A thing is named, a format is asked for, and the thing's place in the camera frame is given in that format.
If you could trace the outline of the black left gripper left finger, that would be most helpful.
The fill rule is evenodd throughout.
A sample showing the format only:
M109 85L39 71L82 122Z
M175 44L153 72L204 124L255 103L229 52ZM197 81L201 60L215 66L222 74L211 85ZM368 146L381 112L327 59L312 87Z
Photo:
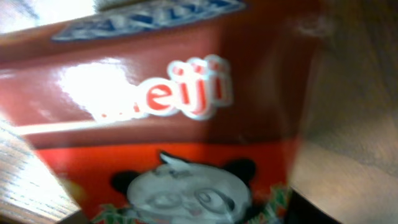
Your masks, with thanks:
M57 224L92 224L82 211L77 211L57 222Z

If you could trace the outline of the red Meiji panda biscuit box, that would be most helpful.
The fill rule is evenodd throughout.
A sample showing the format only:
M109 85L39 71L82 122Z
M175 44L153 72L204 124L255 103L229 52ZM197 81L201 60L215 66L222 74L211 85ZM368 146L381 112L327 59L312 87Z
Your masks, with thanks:
M143 1L1 36L1 112L92 223L283 223L319 1Z

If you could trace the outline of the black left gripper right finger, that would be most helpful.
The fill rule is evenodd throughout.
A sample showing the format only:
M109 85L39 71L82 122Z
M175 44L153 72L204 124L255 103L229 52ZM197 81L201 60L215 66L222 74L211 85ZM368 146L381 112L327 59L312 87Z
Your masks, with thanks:
M341 224L341 222L332 218L296 190L293 190L284 217L284 224Z

